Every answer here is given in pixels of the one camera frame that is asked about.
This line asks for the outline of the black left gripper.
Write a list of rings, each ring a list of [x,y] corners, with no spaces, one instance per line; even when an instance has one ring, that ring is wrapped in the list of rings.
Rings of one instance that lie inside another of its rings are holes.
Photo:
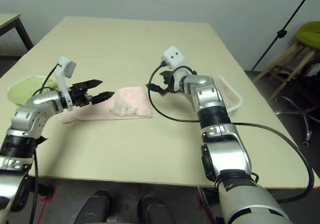
[[[113,91],[105,91],[95,96],[87,93],[88,89],[95,88],[102,83],[102,80],[91,79],[73,84],[68,92],[72,100],[72,105],[75,107],[84,107],[89,105],[90,102],[92,105],[96,105],[110,99],[115,94]]]

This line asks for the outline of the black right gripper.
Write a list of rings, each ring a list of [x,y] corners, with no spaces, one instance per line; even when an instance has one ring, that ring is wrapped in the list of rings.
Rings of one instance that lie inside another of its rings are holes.
[[[154,83],[148,83],[145,86],[147,87],[148,91],[158,93],[161,96],[165,96],[168,93],[171,93],[171,94],[182,93],[183,89],[182,89],[181,83],[178,84],[178,89],[175,90],[175,83],[176,83],[174,78],[175,72],[177,71],[166,70],[160,73],[160,75],[163,77],[163,83],[167,85],[165,89],[161,88],[159,85],[156,85]]]

